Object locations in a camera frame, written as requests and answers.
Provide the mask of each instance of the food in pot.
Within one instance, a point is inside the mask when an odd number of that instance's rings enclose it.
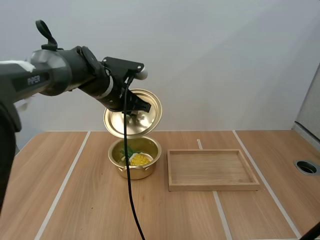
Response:
[[[145,165],[150,163],[150,160],[141,153],[134,153],[129,159],[130,165]]]
[[[137,165],[143,166],[143,165],[150,163],[150,160],[143,152],[137,152],[137,151],[133,150],[129,145],[127,146],[127,150],[128,150],[129,164],[131,166],[137,166]],[[123,149],[121,150],[121,153],[123,154],[123,157],[121,158],[121,160],[123,161],[123,163],[125,165],[126,158],[124,157],[125,156],[124,146],[123,146]]]

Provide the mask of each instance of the yellow corn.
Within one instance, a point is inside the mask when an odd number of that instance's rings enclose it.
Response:
[[[137,153],[133,156],[133,158],[131,159],[131,162],[130,162],[130,165],[145,165],[145,164],[148,164],[150,163],[149,159],[143,155],[143,154],[140,154],[140,153]]]

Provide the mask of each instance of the white tape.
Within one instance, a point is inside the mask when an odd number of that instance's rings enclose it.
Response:
[[[284,207],[282,206],[282,204],[280,203],[279,199],[277,198],[276,194],[274,193],[274,191],[272,190],[272,188],[270,187],[269,183],[267,182],[267,180],[265,179],[264,175],[262,174],[262,172],[260,171],[260,169],[258,168],[257,164],[255,163],[254,159],[251,157],[250,153],[248,152],[248,150],[246,149],[245,145],[243,144],[243,142],[241,141],[240,137],[238,136],[237,132],[235,130],[232,130],[235,138],[238,140],[239,144],[241,145],[243,151],[245,152],[245,154],[247,155],[247,157],[249,158],[252,166],[254,167],[256,173],[259,175],[259,177],[261,178],[263,184],[265,185],[266,189],[268,190],[268,192],[270,193],[271,197],[273,198],[275,204],[278,206],[280,212],[282,213],[282,215],[284,216],[285,220],[287,221],[287,223],[289,224],[289,226],[291,227],[293,233],[296,235],[297,238],[301,238],[301,234],[298,231],[298,229],[296,228],[295,224],[293,223],[293,221],[291,220],[291,218],[289,217],[288,213],[286,212],[286,210],[284,209]]]
[[[198,142],[199,149],[201,149],[201,150],[204,149],[202,147],[200,139],[197,139],[196,141]],[[213,197],[214,197],[214,200],[215,200],[216,208],[218,209],[218,212],[219,212],[219,215],[220,215],[220,219],[221,219],[221,223],[222,223],[222,226],[223,226],[223,229],[224,229],[226,240],[232,240],[232,236],[231,236],[229,225],[228,225],[228,222],[227,222],[227,219],[226,219],[226,215],[225,215],[224,209],[222,208],[222,205],[221,205],[221,202],[220,202],[220,199],[219,199],[219,195],[218,195],[218,193],[216,191],[213,191]]]
[[[47,226],[47,224],[48,224],[48,222],[49,222],[49,220],[50,220],[50,218],[51,218],[51,215],[52,215],[52,213],[54,212],[54,210],[55,210],[55,208],[56,208],[56,206],[57,206],[57,204],[58,204],[58,201],[59,201],[59,199],[60,199],[63,191],[65,190],[65,187],[66,187],[66,185],[67,185],[67,182],[68,182],[68,180],[69,180],[69,178],[70,178],[70,176],[71,176],[71,174],[72,174],[72,171],[74,170],[74,168],[75,168],[75,166],[76,166],[76,164],[77,164],[77,161],[78,161],[78,159],[79,159],[79,157],[80,157],[80,155],[81,155],[81,153],[82,153],[82,150],[84,149],[84,147],[85,147],[85,145],[86,145],[86,142],[87,142],[87,140],[88,140],[88,138],[89,138],[89,135],[90,135],[90,131],[87,132],[87,134],[86,134],[86,136],[85,136],[85,138],[84,138],[84,140],[83,140],[83,142],[82,142],[82,145],[81,145],[81,147],[80,147],[77,155],[75,156],[75,158],[74,158],[74,160],[73,160],[73,162],[72,162],[72,164],[71,164],[71,166],[70,166],[70,168],[69,168],[69,171],[68,171],[68,173],[66,174],[66,176],[65,176],[65,178],[64,178],[64,180],[63,180],[63,182],[62,182],[62,185],[61,185],[58,193],[56,194],[55,199],[53,200],[53,203],[52,203],[52,205],[51,205],[48,213],[46,214],[45,219],[43,220],[43,223],[42,223],[42,225],[41,225],[38,233],[36,234],[34,240],[40,240],[42,234],[44,233],[44,231],[45,231],[45,229],[46,229],[46,226]]]

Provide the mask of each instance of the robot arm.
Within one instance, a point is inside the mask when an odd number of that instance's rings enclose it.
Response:
[[[36,93],[57,96],[79,88],[114,112],[124,110],[124,93],[128,79],[147,78],[142,63],[112,57],[98,61],[86,47],[71,50],[58,48],[47,25],[36,21],[48,44],[35,51],[30,60],[0,62],[0,207],[2,208],[15,156],[15,132],[21,122],[14,103]],[[149,112],[150,104],[127,93],[127,111]]]

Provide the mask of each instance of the pot handle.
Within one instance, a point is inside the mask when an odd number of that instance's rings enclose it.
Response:
[[[143,166],[140,166],[140,165],[135,165],[135,166],[129,166],[129,169],[144,170],[144,167],[143,167]],[[124,168],[120,168],[120,167],[119,167],[119,170],[120,170],[121,172],[127,171],[127,166],[124,166]]]

